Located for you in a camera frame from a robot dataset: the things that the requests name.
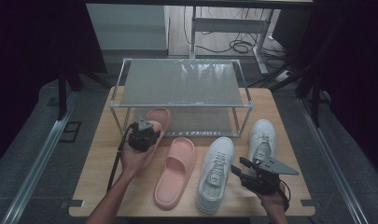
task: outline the forearm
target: forearm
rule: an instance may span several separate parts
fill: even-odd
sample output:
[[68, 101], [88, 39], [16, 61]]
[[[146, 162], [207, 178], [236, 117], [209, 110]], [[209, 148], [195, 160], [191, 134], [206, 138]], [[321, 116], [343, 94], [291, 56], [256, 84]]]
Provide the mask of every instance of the forearm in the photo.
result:
[[266, 209], [272, 224], [287, 224], [287, 217], [283, 208]]
[[92, 211], [86, 223], [113, 223], [122, 198], [132, 180], [133, 174], [121, 174], [113, 187]]

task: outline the human hand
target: human hand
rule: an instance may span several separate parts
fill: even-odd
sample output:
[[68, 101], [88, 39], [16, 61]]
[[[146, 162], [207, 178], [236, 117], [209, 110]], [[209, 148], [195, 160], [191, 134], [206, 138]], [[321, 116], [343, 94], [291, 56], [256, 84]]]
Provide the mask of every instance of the human hand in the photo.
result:
[[[285, 185], [281, 183], [279, 188], [285, 193]], [[279, 193], [275, 192], [270, 195], [256, 193], [256, 195], [260, 198], [261, 205], [264, 207], [272, 223], [287, 223], [284, 200]]]
[[130, 147], [128, 143], [125, 143], [120, 156], [122, 172], [131, 176], [136, 175], [141, 170], [147, 156], [153, 153], [154, 150], [154, 147], [150, 147], [146, 152], [139, 152]]

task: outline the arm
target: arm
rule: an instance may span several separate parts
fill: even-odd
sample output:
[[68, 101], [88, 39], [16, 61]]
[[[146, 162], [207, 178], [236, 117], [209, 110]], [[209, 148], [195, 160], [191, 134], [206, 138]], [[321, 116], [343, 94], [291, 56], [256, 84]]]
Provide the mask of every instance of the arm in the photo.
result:
[[154, 147], [145, 153], [133, 150], [125, 144], [121, 153], [122, 173], [104, 198], [90, 214], [86, 223], [113, 223], [125, 192], [135, 175], [140, 171], [147, 156]]
[[[285, 186], [281, 184], [281, 190], [285, 192]], [[256, 194], [261, 199], [261, 205], [267, 212], [272, 224], [287, 224], [284, 201], [276, 192], [272, 195]]]

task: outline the black cable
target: black cable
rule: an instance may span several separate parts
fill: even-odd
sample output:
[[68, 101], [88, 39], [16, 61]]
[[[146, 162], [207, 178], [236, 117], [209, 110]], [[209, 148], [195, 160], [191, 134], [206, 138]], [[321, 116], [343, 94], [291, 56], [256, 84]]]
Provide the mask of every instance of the black cable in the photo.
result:
[[275, 68], [275, 69], [279, 69], [279, 68], [281, 68], [281, 67], [275, 67], [275, 66], [271, 65], [271, 64], [268, 62], [268, 61], [271, 61], [271, 60], [278, 60], [278, 61], [281, 61], [280, 59], [275, 59], [275, 58], [266, 59], [266, 60], [265, 60], [265, 63], [266, 63], [269, 67], [271, 67], [271, 68]]
[[186, 33], [186, 7], [184, 7], [184, 11], [183, 11], [183, 30], [185, 31], [186, 40], [188, 41], [189, 44], [191, 44], [189, 42], [188, 35]]
[[290, 200], [287, 198], [286, 194], [282, 190], [277, 189], [276, 192], [278, 192], [278, 194], [284, 200], [284, 207], [285, 207], [285, 212], [286, 212], [288, 210], [288, 208], [290, 207], [290, 205], [289, 205]]
[[287, 191], [288, 191], [288, 200], [290, 201], [291, 199], [291, 192], [290, 192], [290, 188], [288, 187], [287, 183], [281, 179], [279, 179], [284, 185], [285, 187], [287, 187]]
[[237, 53], [245, 54], [253, 49], [252, 43], [244, 40], [233, 40], [230, 42], [230, 47]]
[[233, 49], [235, 46], [238, 45], [238, 43], [240, 42], [240, 41], [238, 40], [238, 37], [239, 37], [239, 34], [238, 34], [238, 36], [235, 37], [235, 40], [232, 40], [232, 41], [230, 42], [230, 47], [229, 47], [228, 49], [224, 49], [224, 50], [212, 50], [212, 49], [207, 49], [207, 48], [205, 48], [205, 47], [203, 47], [203, 46], [198, 46], [198, 45], [196, 45], [195, 47], [196, 47], [196, 48], [199, 48], [199, 49], [205, 49], [205, 50], [208, 50], [208, 51], [210, 51], [210, 52], [214, 52], [214, 53], [223, 53], [223, 52], [229, 51], [230, 49]]
[[264, 9], [261, 11], [260, 20], [261, 20], [261, 18], [262, 18], [262, 14], [263, 14], [263, 12], [264, 12]]
[[285, 51], [283, 51], [283, 50], [276, 50], [276, 49], [266, 49], [266, 48], [261, 48], [261, 49], [265, 49], [265, 50], [268, 50], [268, 51], [272, 51], [272, 52], [286, 53], [286, 52], [285, 52]]
[[280, 59], [280, 60], [284, 60], [287, 58], [287, 56], [285, 55], [275, 55], [275, 54], [268, 53], [267, 51], [264, 51], [264, 50], [261, 50], [261, 54], [265, 57], [275, 58], [275, 59]]
[[284, 69], [285, 67], [287, 67], [288, 64], [287, 63], [284, 63], [284, 65], [282, 65], [280, 68], [277, 68], [275, 70], [273, 70], [268, 76], [266, 76], [265, 78], [262, 78], [254, 83], [251, 83], [249, 84], [247, 87], [250, 88], [250, 87], [253, 87], [254, 85], [260, 83], [260, 82], [263, 82], [263, 84], [260, 85], [261, 88], [265, 87], [268, 85], [268, 83], [270, 83], [271, 81], [273, 81], [274, 79], [276, 79], [276, 77], [279, 76], [279, 73], [282, 71], [282, 69]]
[[239, 13], [243, 13], [243, 10], [244, 10], [244, 8], [242, 7], [241, 9], [239, 9], [239, 11], [237, 12], [237, 14], [235, 14], [235, 16], [234, 16], [234, 18], [236, 19], [237, 17], [238, 17], [238, 15], [239, 15]]
[[209, 13], [209, 15], [211, 15], [211, 17], [213, 18], [213, 15], [212, 15], [212, 13], [211, 13], [211, 8], [210, 8], [210, 7], [208, 7], [208, 13]]
[[132, 124], [130, 124], [130, 126], [128, 126], [127, 130], [125, 131], [124, 135], [122, 136], [121, 142], [119, 143], [119, 147], [118, 147], [118, 150], [117, 150], [117, 153], [116, 153], [116, 158], [115, 158], [115, 161], [113, 163], [112, 172], [110, 173], [109, 182], [107, 184], [107, 191], [109, 191], [110, 188], [113, 185], [114, 176], [116, 174], [117, 166], [119, 165], [119, 158], [121, 156], [122, 147], [126, 143], [125, 139], [127, 138], [127, 133], [132, 128], [132, 126], [133, 126]]
[[259, 34], [256, 34], [256, 38], [254, 36], [252, 36], [253, 40], [255, 41], [255, 44], [253, 45], [253, 48], [255, 47], [255, 45], [258, 44], [258, 36]]

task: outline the cable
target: cable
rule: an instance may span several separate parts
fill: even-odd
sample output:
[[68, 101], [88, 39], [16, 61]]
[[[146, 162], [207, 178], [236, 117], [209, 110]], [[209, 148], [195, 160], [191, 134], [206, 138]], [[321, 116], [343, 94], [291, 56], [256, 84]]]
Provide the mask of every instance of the cable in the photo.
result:
[[280, 59], [280, 60], [285, 60], [287, 58], [286, 55], [275, 55], [268, 53], [267, 51], [261, 50], [261, 55], [268, 57], [268, 58], [275, 58], [275, 59]]
[[272, 51], [272, 52], [286, 53], [286, 52], [283, 51], [283, 50], [266, 49], [266, 48], [261, 48], [261, 49], [268, 50], [268, 51]]
[[268, 76], [266, 76], [265, 78], [262, 78], [254, 83], [251, 83], [249, 84], [247, 87], [250, 88], [250, 87], [253, 87], [254, 85], [260, 83], [260, 82], [263, 82], [260, 87], [263, 88], [265, 86], [267, 86], [270, 82], [272, 82], [273, 80], [275, 80], [278, 76], [279, 76], [279, 73], [288, 66], [287, 63], [284, 63], [284, 65], [282, 65], [280, 68], [277, 68], [275, 70], [273, 70]]
[[269, 67], [271, 67], [271, 68], [275, 68], [275, 69], [279, 69], [280, 67], [275, 67], [275, 66], [273, 66], [273, 65], [271, 65], [268, 61], [271, 61], [271, 60], [278, 60], [278, 61], [281, 61], [280, 59], [274, 59], [274, 58], [271, 58], [271, 59], [266, 59], [265, 60], [265, 63], [269, 66]]
[[287, 187], [287, 191], [288, 191], [288, 198], [287, 199], [290, 201], [290, 199], [291, 199], [291, 191], [290, 191], [289, 186], [287, 185], [287, 183], [285, 181], [283, 181], [281, 179], [279, 179], [279, 180]]
[[260, 20], [261, 20], [261, 18], [262, 18], [262, 14], [263, 14], [263, 12], [264, 12], [264, 9], [261, 11]]
[[[243, 17], [243, 16], [244, 16], [244, 9], [243, 9], [243, 8], [241, 8], [241, 9], [237, 12], [237, 14], [235, 15], [234, 18], [236, 18], [240, 13], [242, 14], [242, 17]], [[249, 10], [246, 12], [245, 18], [247, 18], [248, 13], [249, 13]], [[191, 44], [190, 41], [189, 41], [188, 35], [187, 35], [187, 31], [186, 31], [186, 7], [184, 7], [184, 11], [183, 11], [183, 30], [184, 30], [184, 33], [185, 33], [186, 41], [187, 41], [189, 44]], [[235, 37], [235, 39], [232, 40], [232, 41], [230, 42], [230, 47], [229, 47], [228, 49], [223, 49], [223, 50], [212, 50], [212, 49], [208, 49], [208, 48], [205, 48], [205, 47], [203, 47], [203, 46], [198, 46], [198, 45], [196, 45], [195, 47], [196, 47], [196, 48], [199, 48], [199, 49], [208, 50], [208, 51], [213, 52], [213, 53], [223, 53], [223, 52], [227, 52], [227, 51], [229, 51], [230, 49], [233, 49], [235, 52], [238, 52], [238, 53], [241, 53], [241, 54], [245, 54], [245, 53], [248, 53], [249, 51], [251, 51], [251, 50], [255, 47], [255, 45], [257, 44], [257, 38], [258, 38], [258, 36], [256, 35], [256, 38], [255, 38], [254, 36], [252, 36], [252, 34], [247, 34], [247, 35], [252, 36], [252, 38], [255, 40], [255, 44], [252, 44], [252, 43], [250, 43], [250, 42], [248, 42], [248, 41], [244, 41], [244, 40], [243, 40], [243, 37], [241, 38], [241, 40], [238, 40], [238, 37], [239, 37], [241, 34], [242, 34], [242, 33], [239, 33], [239, 34]]]
[[107, 191], [110, 190], [110, 188], [112, 187], [113, 185], [113, 180], [114, 180], [114, 176], [116, 174], [116, 169], [117, 169], [117, 166], [119, 164], [119, 158], [121, 156], [121, 152], [122, 152], [122, 147], [124, 146], [124, 144], [126, 143], [125, 139], [127, 138], [127, 133], [128, 131], [132, 128], [132, 124], [130, 124], [127, 128], [127, 130], [125, 131], [124, 135], [122, 136], [122, 139], [121, 139], [121, 142], [119, 143], [119, 147], [118, 147], [118, 150], [117, 150], [117, 153], [116, 153], [116, 158], [115, 158], [115, 161], [113, 163], [113, 168], [112, 168], [112, 172], [110, 173], [110, 177], [109, 177], [109, 182], [107, 184]]

